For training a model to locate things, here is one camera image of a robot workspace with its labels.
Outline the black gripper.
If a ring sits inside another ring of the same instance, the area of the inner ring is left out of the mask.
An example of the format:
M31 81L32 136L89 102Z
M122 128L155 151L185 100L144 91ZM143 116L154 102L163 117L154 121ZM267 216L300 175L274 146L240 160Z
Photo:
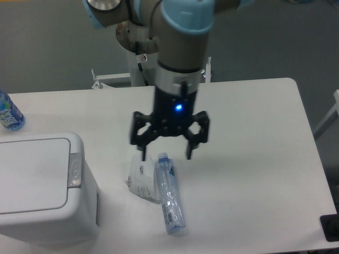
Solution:
M190 160L192 152L200 143L207 143L209 138L210 119L206 111L193 115L197 92L185 97L164 92L155 88L154 104L151 115L139 111L133 112L130 128L130 144L141 151L142 161L146 160L147 146L159 136L177 137L182 135L187 139L186 158ZM149 127L141 134L138 131L149 123ZM200 127L197 133L190 126L197 123Z

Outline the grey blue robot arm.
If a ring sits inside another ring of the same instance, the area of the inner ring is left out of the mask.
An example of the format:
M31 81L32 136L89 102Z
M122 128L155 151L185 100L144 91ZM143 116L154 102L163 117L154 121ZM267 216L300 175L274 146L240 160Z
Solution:
M95 26L130 21L158 40L153 111L134 112L130 143L142 153L158 137L184 136L186 157L206 143L210 120L194 113L201 69L216 14L237 10L249 1L83 1Z

